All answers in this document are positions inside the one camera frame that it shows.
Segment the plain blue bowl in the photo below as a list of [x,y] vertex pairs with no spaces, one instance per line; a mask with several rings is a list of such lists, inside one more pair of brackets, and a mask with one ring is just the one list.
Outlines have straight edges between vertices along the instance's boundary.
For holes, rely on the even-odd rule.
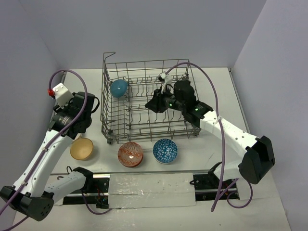
[[110,86],[111,95],[115,98],[120,98],[125,95],[128,89],[128,83],[123,79],[113,81]]

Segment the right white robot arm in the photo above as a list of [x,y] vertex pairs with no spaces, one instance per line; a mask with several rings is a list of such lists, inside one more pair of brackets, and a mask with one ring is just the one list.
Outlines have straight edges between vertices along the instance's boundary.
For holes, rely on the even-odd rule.
[[258,184],[275,165],[272,142],[268,137],[258,138],[218,116],[212,107],[196,98],[188,80],[176,82],[173,90],[156,89],[145,107],[155,113],[167,109],[180,111],[187,122],[224,140],[239,155],[240,160],[220,165],[209,176],[209,183],[214,188],[235,178]]

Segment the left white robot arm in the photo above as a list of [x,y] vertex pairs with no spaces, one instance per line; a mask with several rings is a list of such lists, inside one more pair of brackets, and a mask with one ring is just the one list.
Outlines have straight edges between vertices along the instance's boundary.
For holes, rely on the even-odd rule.
[[75,190],[90,191],[94,186],[93,173],[76,167],[68,176],[51,184],[47,181],[60,157],[91,125],[91,115],[99,104],[98,98],[84,92],[73,93],[64,108],[55,106],[42,145],[35,157],[13,186],[0,191],[6,205],[36,221],[42,221],[51,212],[54,203]]

